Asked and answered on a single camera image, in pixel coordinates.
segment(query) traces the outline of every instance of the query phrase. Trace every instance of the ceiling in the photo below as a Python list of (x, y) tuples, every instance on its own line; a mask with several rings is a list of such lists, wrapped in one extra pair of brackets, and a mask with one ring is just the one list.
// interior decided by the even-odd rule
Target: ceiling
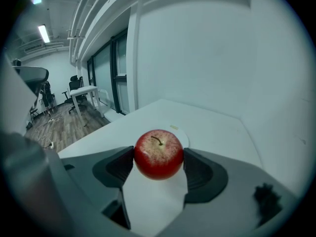
[[(88, 1), (78, 24), (79, 30), (95, 1)], [(38, 26), (43, 24), (46, 25), (52, 42), (63, 41), (64, 45), (69, 45), (67, 30), (71, 29), (79, 2), (80, 0), (42, 0), (42, 3), (30, 3), (12, 29), (8, 49), (14, 50), (15, 57), (26, 55), (23, 53), (26, 47), (42, 42)]]

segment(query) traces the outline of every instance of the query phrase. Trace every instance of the floor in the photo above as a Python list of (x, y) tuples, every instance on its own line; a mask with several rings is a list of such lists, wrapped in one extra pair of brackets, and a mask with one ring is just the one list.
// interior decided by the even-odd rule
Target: floor
[(26, 132), (25, 137), (38, 141), (42, 147), (47, 147), (51, 140), (58, 153), (84, 136), (110, 123), (106, 118), (102, 118), (100, 113), (94, 110), (88, 102), (85, 102), (85, 105), (80, 107), (83, 121), (86, 123), (86, 126), (83, 127), (75, 109), (70, 114), (68, 113), (72, 106), (72, 104), (63, 104), (51, 116), (41, 114), (35, 118), (33, 127)]

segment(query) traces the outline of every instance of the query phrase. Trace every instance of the white plate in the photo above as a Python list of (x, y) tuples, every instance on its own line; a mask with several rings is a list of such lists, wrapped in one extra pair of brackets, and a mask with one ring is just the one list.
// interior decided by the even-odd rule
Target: white plate
[(141, 137), (144, 133), (146, 133), (148, 131), (156, 130), (156, 129), (162, 129), (162, 130), (166, 130), (168, 132), (173, 133), (178, 138), (178, 140), (181, 142), (181, 145), (183, 148), (189, 147), (189, 138), (185, 134), (185, 132), (176, 124), (173, 124), (173, 123), (167, 122), (167, 121), (158, 121), (157, 120), (157, 124), (151, 124), (150, 126), (146, 127), (144, 132), (142, 132), (142, 134), (140, 134), (139, 137)]

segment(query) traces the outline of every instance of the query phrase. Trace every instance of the apple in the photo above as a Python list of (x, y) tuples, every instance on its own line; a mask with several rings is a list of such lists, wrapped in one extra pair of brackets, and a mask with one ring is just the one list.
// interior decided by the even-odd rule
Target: apple
[(136, 142), (134, 159), (139, 171), (154, 180), (173, 176), (183, 162), (183, 148), (178, 138), (166, 130), (151, 130)]

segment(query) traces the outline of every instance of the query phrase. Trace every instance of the window frame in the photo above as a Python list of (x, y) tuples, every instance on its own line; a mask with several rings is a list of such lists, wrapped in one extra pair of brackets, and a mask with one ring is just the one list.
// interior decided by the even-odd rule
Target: window frame
[(91, 65), (91, 69), (92, 69), (92, 76), (93, 76), (93, 83), (95, 86), (98, 86), (96, 84), (96, 80), (95, 80), (95, 66), (94, 66), (94, 58), (96, 55), (98, 55), (104, 48), (106, 48), (107, 46), (110, 45), (110, 74), (111, 74), (111, 86), (112, 86), (112, 92), (113, 92), (113, 100), (114, 100), (114, 105), (115, 105), (115, 111), (117, 113), (120, 113), (122, 115), (126, 115), (126, 113), (123, 112), (123, 110), (121, 109), (120, 106), (120, 95), (118, 92), (118, 86), (117, 86), (117, 82), (126, 82), (127, 83), (127, 77), (126, 74), (118, 75), (118, 70), (117, 70), (117, 40), (123, 36), (127, 36), (127, 31), (128, 28), (126, 28), (125, 30), (121, 31), (120, 33), (118, 33), (117, 35), (111, 37), (111, 39), (106, 42), (99, 50), (97, 50), (92, 56), (91, 58), (87, 61), (87, 68), (88, 68), (88, 77), (90, 75), (90, 70), (89, 70), (89, 64)]

